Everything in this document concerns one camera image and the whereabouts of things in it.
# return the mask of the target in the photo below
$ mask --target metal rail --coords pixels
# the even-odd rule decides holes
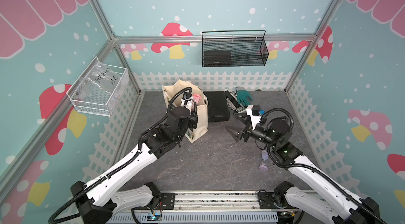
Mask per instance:
[[[321,21],[318,25],[318,28],[316,29],[316,37],[313,39],[312,42],[308,45],[307,49],[305,50],[304,54],[302,55],[300,61],[298,62],[294,72],[292,73],[292,76],[290,80],[287,83],[287,86],[285,88],[285,91],[288,92],[292,85],[294,84],[294,81],[298,78],[298,75],[302,71],[302,69],[305,66],[306,61],[308,60],[309,56],[315,49],[316,45],[318,44],[319,40],[321,39],[322,35],[324,34],[329,22],[331,21],[332,17],[335,15],[338,7],[342,3],[343,0],[331,0],[324,15],[321,18]]]

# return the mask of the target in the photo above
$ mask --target black bracket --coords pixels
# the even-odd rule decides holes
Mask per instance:
[[[161,210],[173,210],[175,208],[175,193],[161,193],[161,202],[162,204],[158,206],[155,211]],[[149,210],[146,206],[135,207],[134,210]]]

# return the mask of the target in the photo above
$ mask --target white picket fence pattern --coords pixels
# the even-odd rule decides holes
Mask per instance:
[[[345,154],[337,151],[338,143],[332,141],[332,132],[326,130],[327,123],[322,122],[321,113],[316,112],[316,105],[312,105],[312,98],[308,97],[305,84],[302,85],[301,82],[302,79],[294,82],[289,91],[289,97],[319,167],[345,188],[359,196],[365,196],[358,189],[360,180],[351,176],[352,166],[344,164]]]
[[[184,81],[190,80],[202,90],[234,90],[236,87],[245,87],[247,90],[283,90],[291,77],[291,72],[286,75],[284,72],[278,75],[276,72],[271,74],[264,72],[262,75],[259,74],[259,72],[255,74],[249,72],[245,75],[242,72],[239,74],[235,74],[234,72],[226,74],[226,72],[224,72],[221,75],[218,72],[214,74],[210,72],[206,74],[202,72],[198,74],[191,72],[189,75],[185,72],[182,74],[175,72],[173,75],[167,72],[165,75],[162,75],[159,72],[157,75],[152,73],[149,75],[145,73],[137,75],[134,73],[134,77],[139,87],[147,91],[161,90],[162,85],[173,85],[179,79]]]
[[[89,155],[90,164],[83,168],[82,181],[87,182],[111,167],[135,98],[136,90],[129,83],[113,114],[109,117],[108,124],[104,124],[105,130],[104,133],[100,133],[100,142],[94,144],[96,151]]]

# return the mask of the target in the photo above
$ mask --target white wire basket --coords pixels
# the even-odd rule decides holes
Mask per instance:
[[[111,78],[111,81],[109,81],[110,79],[105,79],[112,84],[112,87],[115,85],[113,91],[105,91],[92,81],[94,78],[92,72],[97,64],[104,65],[95,57],[66,94],[78,112],[109,117],[113,114],[116,104],[128,85],[128,70],[105,64],[107,72],[113,72],[120,76]]]

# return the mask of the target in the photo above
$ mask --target gray floor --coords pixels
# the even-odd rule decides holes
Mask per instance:
[[[252,91],[254,105],[264,110],[280,107],[293,115],[291,143],[316,163],[304,132],[284,91]],[[146,92],[128,143],[126,153],[136,146],[139,134],[164,116],[166,110],[162,92]],[[283,115],[272,113],[273,117]],[[290,172],[266,162],[268,171],[259,169],[261,150],[255,141],[236,143],[225,130],[225,125],[243,127],[233,116],[226,122],[208,124],[208,132],[194,143],[183,139],[181,148],[166,153],[128,181],[120,190],[130,190],[146,182],[154,182],[161,191],[170,190],[272,190],[278,183],[289,181],[308,190],[310,187]]]

